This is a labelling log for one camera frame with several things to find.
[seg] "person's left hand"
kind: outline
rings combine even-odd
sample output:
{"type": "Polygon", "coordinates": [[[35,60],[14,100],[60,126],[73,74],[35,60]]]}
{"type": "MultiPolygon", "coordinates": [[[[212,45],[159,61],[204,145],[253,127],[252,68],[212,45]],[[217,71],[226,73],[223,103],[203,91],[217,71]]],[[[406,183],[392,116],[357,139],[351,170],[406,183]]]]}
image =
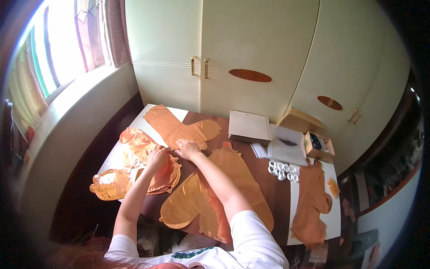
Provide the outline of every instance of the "person's left hand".
{"type": "Polygon", "coordinates": [[[167,148],[158,146],[155,150],[151,151],[148,155],[148,162],[146,163],[146,169],[156,173],[163,166],[166,165],[169,159],[167,148]]]}

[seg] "hair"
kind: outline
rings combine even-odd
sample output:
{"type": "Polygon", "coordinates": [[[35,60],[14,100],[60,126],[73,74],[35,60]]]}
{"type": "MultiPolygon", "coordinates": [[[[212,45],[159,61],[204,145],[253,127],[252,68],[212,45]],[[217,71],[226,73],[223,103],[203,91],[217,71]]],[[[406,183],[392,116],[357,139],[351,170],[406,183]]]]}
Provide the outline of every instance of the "hair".
{"type": "Polygon", "coordinates": [[[54,254],[47,260],[53,268],[64,269],[137,269],[144,262],[129,264],[124,261],[105,259],[102,242],[107,238],[91,238],[84,245],[61,245],[54,254]]]}

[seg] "shirt sleeve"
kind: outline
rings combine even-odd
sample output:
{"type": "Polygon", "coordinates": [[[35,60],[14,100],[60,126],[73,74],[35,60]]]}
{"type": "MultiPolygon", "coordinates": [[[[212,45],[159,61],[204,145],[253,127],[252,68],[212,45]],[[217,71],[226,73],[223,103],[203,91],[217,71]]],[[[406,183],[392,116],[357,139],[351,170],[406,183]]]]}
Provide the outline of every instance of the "shirt sleeve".
{"type": "Polygon", "coordinates": [[[273,236],[252,210],[236,213],[230,221],[234,252],[288,268],[288,261],[273,236]]]}
{"type": "Polygon", "coordinates": [[[113,260],[122,257],[139,258],[139,253],[130,237],[127,235],[114,235],[109,250],[104,257],[113,260]]]}

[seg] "wardrobe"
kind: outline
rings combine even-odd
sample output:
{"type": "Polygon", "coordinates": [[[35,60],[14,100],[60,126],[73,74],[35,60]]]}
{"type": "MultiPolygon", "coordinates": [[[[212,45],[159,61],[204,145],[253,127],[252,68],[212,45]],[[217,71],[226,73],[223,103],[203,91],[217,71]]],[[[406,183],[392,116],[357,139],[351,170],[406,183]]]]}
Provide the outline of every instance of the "wardrobe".
{"type": "Polygon", "coordinates": [[[126,23],[145,104],[222,117],[237,110],[273,123],[294,107],[324,125],[337,174],[385,128],[410,69],[373,0],[127,0],[126,23]],[[271,81],[235,77],[232,69],[271,81]]]}

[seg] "white t-shirt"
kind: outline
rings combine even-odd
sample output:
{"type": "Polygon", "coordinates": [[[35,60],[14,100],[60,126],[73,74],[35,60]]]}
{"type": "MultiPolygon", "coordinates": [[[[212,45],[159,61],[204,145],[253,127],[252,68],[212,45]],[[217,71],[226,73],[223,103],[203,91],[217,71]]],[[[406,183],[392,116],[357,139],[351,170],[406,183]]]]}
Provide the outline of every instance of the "white t-shirt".
{"type": "Polygon", "coordinates": [[[279,245],[252,210],[238,212],[230,222],[234,251],[206,247],[158,257],[139,258],[137,247],[126,235],[115,235],[105,258],[130,264],[145,262],[143,268],[161,263],[181,263],[187,267],[202,265],[206,269],[221,268],[288,268],[279,245]]]}

